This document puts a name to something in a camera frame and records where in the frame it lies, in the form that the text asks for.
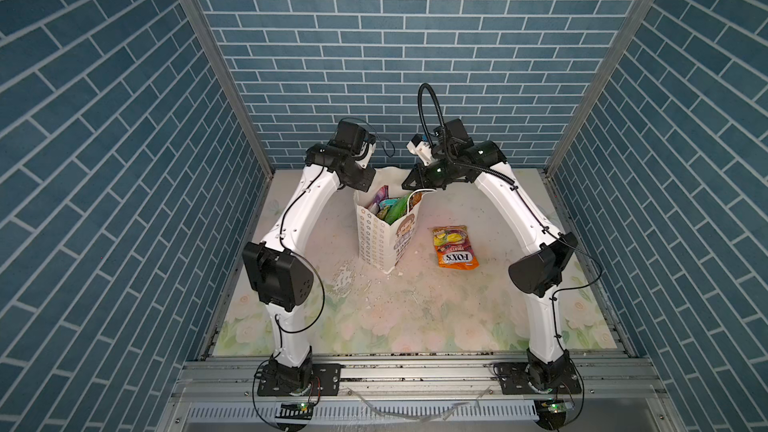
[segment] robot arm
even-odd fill
[[[275,343],[270,367],[287,384],[304,390],[311,378],[312,350],[306,336],[303,304],[312,290],[312,266],[302,254],[323,207],[341,186],[368,191],[376,172],[368,162],[376,140],[355,123],[340,121],[325,145],[307,150],[301,180],[261,243],[246,244],[248,280],[266,305]]]
[[[490,198],[526,254],[509,266],[508,273],[514,285],[525,293],[531,331],[531,385],[540,391],[556,388],[569,356],[558,342],[560,311],[552,299],[562,281],[562,270],[578,244],[576,238],[572,233],[563,235],[520,188],[494,142],[475,145],[458,119],[447,122],[445,130],[437,128],[436,133],[443,135],[443,140],[434,149],[418,135],[408,144],[408,150],[422,163],[414,166],[403,188],[445,188],[452,182],[474,182]],[[483,169],[506,176],[516,185]]]

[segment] black motor joint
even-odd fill
[[[376,143],[374,135],[362,126],[342,120],[327,144],[315,144],[306,150],[305,164],[317,164],[335,172],[342,185],[368,192],[376,171],[360,167],[358,160],[365,158]]]
[[[531,349],[526,350],[526,352],[528,354],[528,378],[531,380],[531,386],[541,393],[557,389],[563,383],[566,369],[571,363],[571,355],[568,350],[565,350],[557,360],[548,363],[533,355]]]
[[[472,183],[482,173],[482,168],[507,161],[493,141],[475,144],[460,119],[450,120],[445,127],[435,128],[435,134],[440,140],[432,148],[434,162],[428,166],[420,162],[415,164],[402,183],[404,190],[445,189],[454,182]],[[421,137],[415,136],[412,142],[416,140],[420,142]]]

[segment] table surface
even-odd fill
[[[560,224],[539,171],[514,170],[519,183],[554,223]],[[267,194],[253,242],[278,219],[293,194],[301,171],[279,170]],[[525,350],[528,313],[523,293],[507,267],[524,255],[491,201],[473,184],[451,184],[424,196],[416,233],[400,262],[385,274],[358,255],[353,190],[334,194],[307,243],[326,288],[320,320],[308,331],[314,354],[380,354]],[[440,268],[430,228],[467,226],[479,260],[471,271]],[[575,255],[563,270],[562,287],[585,284]],[[315,283],[306,302],[306,320],[320,310]],[[564,345],[570,349],[616,348],[590,289],[564,291],[560,299]],[[221,327],[214,355],[257,356],[274,350],[266,308],[248,285],[245,269]]]

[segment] brick wall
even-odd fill
[[[0,430],[155,426],[263,183],[177,0],[0,0]]]
[[[768,0],[656,0],[556,175],[692,430],[766,430]]]
[[[344,114],[395,141],[389,163],[413,163],[405,143],[421,82],[475,140],[495,140],[515,166],[542,166],[631,1],[200,3],[278,166],[301,167]]]

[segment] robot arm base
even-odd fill
[[[312,348],[298,367],[289,367],[270,357],[259,382],[258,395],[261,397],[285,397],[304,395],[311,386]]]
[[[567,350],[559,358],[549,363],[536,357],[531,349],[526,350],[526,353],[528,355],[528,379],[534,390],[540,394],[546,394],[563,383],[563,379],[566,377],[565,372],[571,364],[570,354]]]

